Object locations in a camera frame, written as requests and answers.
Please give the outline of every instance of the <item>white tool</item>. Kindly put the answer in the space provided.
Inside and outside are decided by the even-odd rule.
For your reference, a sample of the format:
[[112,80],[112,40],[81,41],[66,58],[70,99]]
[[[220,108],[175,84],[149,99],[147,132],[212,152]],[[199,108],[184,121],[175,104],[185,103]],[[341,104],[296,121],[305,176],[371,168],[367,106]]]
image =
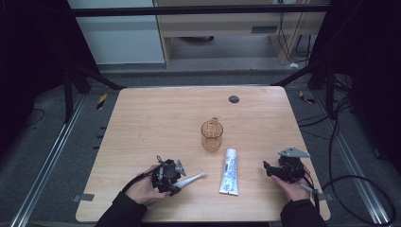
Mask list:
[[187,184],[197,180],[198,178],[204,177],[204,176],[206,176],[206,172],[202,172],[202,173],[200,173],[200,174],[198,174],[196,176],[190,177],[190,178],[185,179],[185,180],[177,181],[175,184],[173,184],[173,186],[177,186],[177,187],[183,188]]

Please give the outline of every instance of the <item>aluminum rail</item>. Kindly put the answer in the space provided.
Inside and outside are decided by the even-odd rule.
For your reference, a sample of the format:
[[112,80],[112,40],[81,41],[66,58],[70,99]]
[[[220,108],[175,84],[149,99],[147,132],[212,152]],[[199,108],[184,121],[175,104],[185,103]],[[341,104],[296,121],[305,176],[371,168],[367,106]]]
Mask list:
[[53,148],[50,150],[47,158],[44,162],[44,165],[41,171],[38,174],[34,184],[30,188],[23,204],[21,205],[20,209],[18,210],[17,214],[11,221],[12,227],[23,227],[26,226],[30,215],[32,214],[33,209],[35,208],[36,203],[39,200],[39,197],[42,195],[44,191],[44,187],[50,177],[51,172],[53,171],[54,166],[59,159],[59,156],[64,148],[65,142],[74,128],[74,125],[77,121],[78,115],[82,108],[82,104],[84,102],[85,95],[79,95],[78,100],[75,107],[75,113],[72,115],[72,118],[69,122],[64,123],[59,136],[56,139],[56,142],[53,145]]
[[[321,95],[319,92],[312,92],[313,95],[317,98],[317,101],[324,113],[327,114],[324,106],[323,106],[323,95]],[[328,125],[331,130],[334,129],[334,122],[331,119],[327,119]],[[360,165],[357,163],[356,158],[354,157],[352,151],[347,145],[347,142],[345,138],[342,136],[342,133],[339,132],[338,136],[336,137],[336,141],[339,145],[339,152],[347,166],[348,171],[350,174],[353,175],[358,175],[361,177],[365,177],[366,175],[363,172],[362,168]],[[389,222],[389,217],[381,204],[380,200],[377,197],[377,194],[375,193],[374,188],[367,182],[355,179],[354,180],[355,185],[357,187],[357,190],[359,192],[359,195],[362,197],[366,208],[368,209],[369,214],[371,215],[372,220],[377,223],[377,224],[382,224],[385,222]]]

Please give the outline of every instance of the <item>glass cup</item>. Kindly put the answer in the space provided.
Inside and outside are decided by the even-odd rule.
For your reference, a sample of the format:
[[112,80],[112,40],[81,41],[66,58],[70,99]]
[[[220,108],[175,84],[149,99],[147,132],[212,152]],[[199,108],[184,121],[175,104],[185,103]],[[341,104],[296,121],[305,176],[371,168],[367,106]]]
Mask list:
[[206,121],[200,127],[201,144],[207,151],[216,151],[220,148],[223,127],[218,123],[218,119]]

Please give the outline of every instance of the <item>black sleeve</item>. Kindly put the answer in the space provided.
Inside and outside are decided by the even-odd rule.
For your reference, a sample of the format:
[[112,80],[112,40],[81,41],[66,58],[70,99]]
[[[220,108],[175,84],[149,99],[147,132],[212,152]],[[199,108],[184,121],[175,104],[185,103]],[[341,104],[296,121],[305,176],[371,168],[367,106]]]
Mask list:
[[310,200],[289,201],[281,212],[283,227],[327,226]]
[[113,205],[103,214],[96,227],[139,226],[147,207],[138,204],[124,192],[118,193]]

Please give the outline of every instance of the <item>tube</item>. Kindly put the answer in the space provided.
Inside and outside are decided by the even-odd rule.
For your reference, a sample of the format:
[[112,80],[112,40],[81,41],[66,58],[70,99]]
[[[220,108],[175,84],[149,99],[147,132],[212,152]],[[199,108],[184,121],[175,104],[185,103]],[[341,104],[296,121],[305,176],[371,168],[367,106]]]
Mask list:
[[187,184],[189,184],[189,183],[191,183],[191,182],[193,182],[193,181],[195,181],[195,180],[197,180],[198,178],[201,178],[201,177],[203,177],[203,176],[206,176],[206,172],[202,172],[202,173],[200,173],[200,174],[198,174],[198,175],[196,175],[196,176],[193,176],[193,177],[191,177],[191,178],[178,181],[178,182],[174,183],[173,185],[174,185],[174,186],[177,186],[177,187],[180,187],[180,188],[183,188],[183,187],[185,187]]
[[236,150],[234,148],[227,149],[219,193],[238,195],[238,188],[236,185]]

